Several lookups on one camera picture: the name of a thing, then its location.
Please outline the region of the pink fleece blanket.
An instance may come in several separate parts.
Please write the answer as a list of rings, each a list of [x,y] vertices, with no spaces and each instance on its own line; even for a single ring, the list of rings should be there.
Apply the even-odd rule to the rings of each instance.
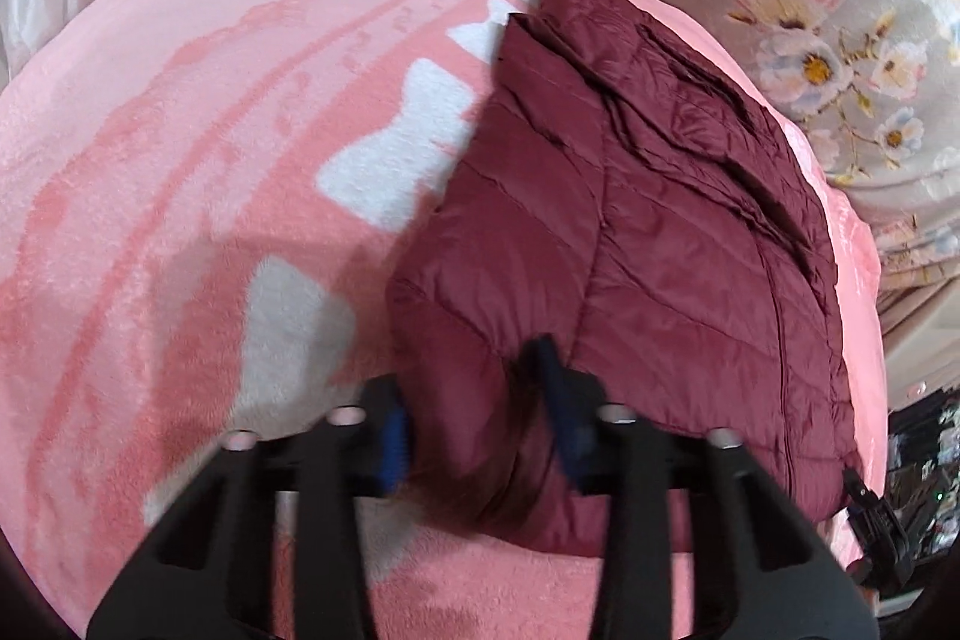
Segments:
[[[3,91],[5,637],[87,629],[225,435],[386,369],[389,269],[526,2],[98,0]]]

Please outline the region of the dark cluttered items beside bed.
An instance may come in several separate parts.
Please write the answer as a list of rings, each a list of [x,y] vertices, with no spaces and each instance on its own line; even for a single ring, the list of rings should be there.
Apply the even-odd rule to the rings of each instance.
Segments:
[[[889,417],[889,499],[916,559],[958,537],[958,388],[937,390]]]

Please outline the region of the maroon quilted down jacket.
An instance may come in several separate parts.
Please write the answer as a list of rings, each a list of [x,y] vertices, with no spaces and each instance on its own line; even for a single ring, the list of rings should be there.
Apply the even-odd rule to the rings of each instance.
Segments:
[[[386,302],[412,479],[452,525],[594,555],[537,336],[667,431],[726,427],[811,520],[859,464],[827,218],[765,107],[628,0],[539,0]]]

